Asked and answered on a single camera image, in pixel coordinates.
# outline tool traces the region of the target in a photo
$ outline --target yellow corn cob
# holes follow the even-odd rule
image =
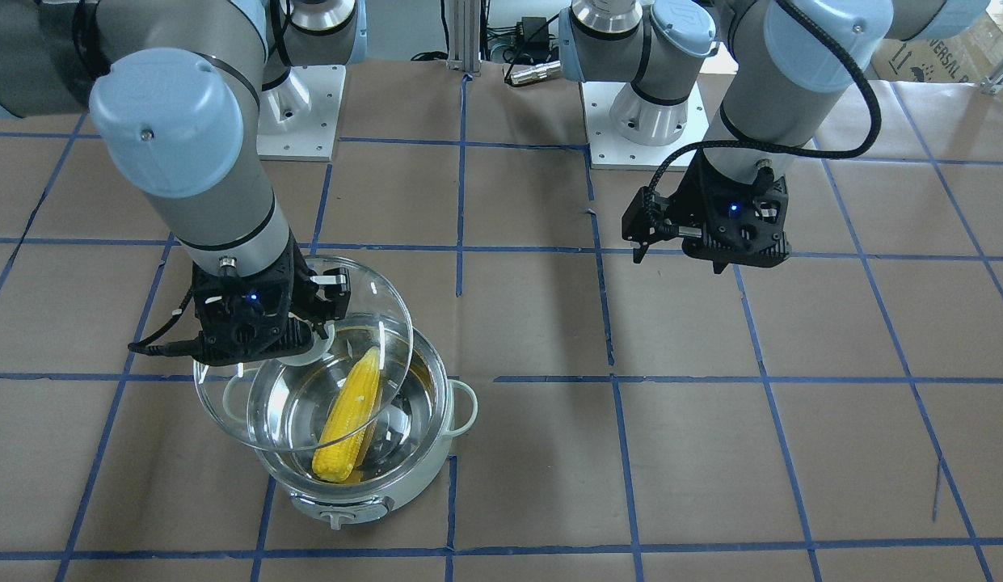
[[[347,379],[343,381],[343,389],[339,390],[339,396],[332,404],[328,421],[321,430],[318,443],[328,443],[342,438],[351,433],[357,426],[368,422],[372,412],[375,412],[377,401],[379,401],[379,347],[372,347],[354,364]],[[345,481],[357,465],[365,431],[367,430],[358,431],[357,434],[341,443],[315,451],[314,460],[310,462],[310,469],[314,475],[331,483]]]

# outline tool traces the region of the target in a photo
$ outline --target glass lid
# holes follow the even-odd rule
[[[346,303],[343,317],[328,321],[307,353],[227,367],[194,362],[196,391],[218,426],[249,447],[360,449],[408,375],[411,316],[397,289],[367,266],[341,257],[306,262],[319,296]]]

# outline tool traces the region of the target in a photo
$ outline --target metal base plate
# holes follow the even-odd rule
[[[310,113],[285,133],[265,132],[258,126],[257,154],[261,160],[332,162],[346,67],[298,66],[292,74],[297,74],[310,91]]]
[[[623,88],[624,82],[582,82],[584,94],[584,121],[587,124],[587,139],[591,143],[591,167],[600,170],[656,170],[667,156],[676,149],[703,139],[709,129],[709,117],[701,104],[698,85],[692,87],[689,95],[689,120],[674,143],[667,147],[644,147],[631,142],[616,130],[616,124],[609,118],[609,108]],[[692,161],[694,152],[680,156],[670,165],[670,170],[685,170]]]

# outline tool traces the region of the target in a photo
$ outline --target cardboard box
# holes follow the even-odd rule
[[[891,81],[979,84],[1003,60],[1003,0],[992,0],[972,28],[952,38],[886,40],[872,64]],[[1003,103],[1003,89],[997,93]]]

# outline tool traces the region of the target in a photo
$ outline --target metal post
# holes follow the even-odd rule
[[[479,0],[451,1],[450,22],[453,33],[450,35],[450,51],[447,55],[448,68],[478,76],[481,8]]]
[[[997,91],[1003,88],[1003,60],[989,76],[983,77],[979,85],[982,87],[982,92],[988,95],[996,95]]]

